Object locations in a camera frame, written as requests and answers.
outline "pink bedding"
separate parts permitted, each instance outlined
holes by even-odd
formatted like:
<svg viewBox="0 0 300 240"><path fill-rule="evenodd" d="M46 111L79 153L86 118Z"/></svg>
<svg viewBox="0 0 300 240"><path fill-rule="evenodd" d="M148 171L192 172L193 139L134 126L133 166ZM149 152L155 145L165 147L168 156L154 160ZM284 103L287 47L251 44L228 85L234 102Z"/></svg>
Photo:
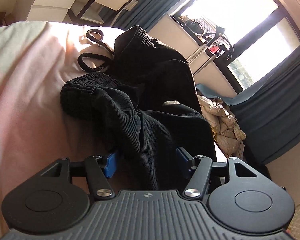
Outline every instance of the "pink bedding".
<svg viewBox="0 0 300 240"><path fill-rule="evenodd" d="M77 64L80 53L111 57L85 37L88 29L48 22L0 28L0 206L9 191L57 158L78 161L102 152L89 123L60 106L61 87L85 74ZM101 29L113 48L123 31ZM0 237L6 230L0 212Z"/></svg>

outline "window pane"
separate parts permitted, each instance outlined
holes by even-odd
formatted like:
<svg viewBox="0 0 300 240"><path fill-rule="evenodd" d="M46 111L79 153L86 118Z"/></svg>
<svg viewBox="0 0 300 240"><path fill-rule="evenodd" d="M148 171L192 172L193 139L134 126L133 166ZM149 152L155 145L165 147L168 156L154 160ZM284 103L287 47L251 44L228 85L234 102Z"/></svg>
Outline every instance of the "window pane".
<svg viewBox="0 0 300 240"><path fill-rule="evenodd" d="M265 76L300 45L286 18L251 45L228 68L243 89Z"/></svg>
<svg viewBox="0 0 300 240"><path fill-rule="evenodd" d="M275 9L273 0L196 0L181 15L210 22L211 27L225 28L225 36L235 44L254 27L264 21Z"/></svg>

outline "silver bolt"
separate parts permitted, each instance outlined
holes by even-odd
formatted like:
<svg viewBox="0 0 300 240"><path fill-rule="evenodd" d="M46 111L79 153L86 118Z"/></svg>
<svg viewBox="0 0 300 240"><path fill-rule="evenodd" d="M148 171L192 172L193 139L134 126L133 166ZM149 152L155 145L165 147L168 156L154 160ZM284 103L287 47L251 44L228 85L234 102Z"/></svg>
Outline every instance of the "silver bolt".
<svg viewBox="0 0 300 240"><path fill-rule="evenodd" d="M197 197L200 195L200 191L195 188L190 188L185 191L185 195L188 197Z"/></svg>
<svg viewBox="0 0 300 240"><path fill-rule="evenodd" d="M112 195L112 191L107 188L102 188L97 191L99 197L109 197Z"/></svg>

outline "curtain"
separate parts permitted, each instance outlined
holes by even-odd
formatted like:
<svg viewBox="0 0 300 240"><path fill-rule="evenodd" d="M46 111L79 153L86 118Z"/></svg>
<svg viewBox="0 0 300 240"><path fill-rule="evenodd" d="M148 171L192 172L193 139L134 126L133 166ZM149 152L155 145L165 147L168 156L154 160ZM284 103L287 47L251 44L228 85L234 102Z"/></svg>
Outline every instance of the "curtain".
<svg viewBox="0 0 300 240"><path fill-rule="evenodd" d="M113 27L127 30L140 25L147 32L180 0L138 0L138 4L131 10L123 10ZM103 8L100 16L105 19L113 10Z"/></svg>
<svg viewBox="0 0 300 240"><path fill-rule="evenodd" d="M221 97L202 84L197 89L230 105L260 163L275 160L300 142L300 46L235 98Z"/></svg>

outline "window frame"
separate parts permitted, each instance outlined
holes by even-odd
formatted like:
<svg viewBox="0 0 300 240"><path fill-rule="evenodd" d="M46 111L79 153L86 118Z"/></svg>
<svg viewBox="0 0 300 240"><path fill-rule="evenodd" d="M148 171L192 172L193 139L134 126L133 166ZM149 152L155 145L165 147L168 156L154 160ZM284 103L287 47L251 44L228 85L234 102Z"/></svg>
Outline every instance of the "window frame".
<svg viewBox="0 0 300 240"><path fill-rule="evenodd" d="M179 25L182 25L183 29L198 43L199 46L201 46L203 45L202 41L183 22L181 22L181 20L178 19L178 17L181 16L181 13L189 8L195 1L196 0L190 0L171 17ZM237 94L242 92L243 88L236 77L232 74L231 70L228 68L228 65L237 59L244 51L246 51L252 44L259 40L272 27L277 25L282 19L286 18L300 41L300 30L286 8L282 5L282 3L280 3L279 0L273 1L277 4L278 8L274 10L263 22L261 22L243 38L241 38L237 43L233 44L234 52L232 54L232 58L228 60L226 59L225 55L221 55L213 61ZM209 57L212 56L212 53L209 51L209 49L206 49L205 52Z"/></svg>

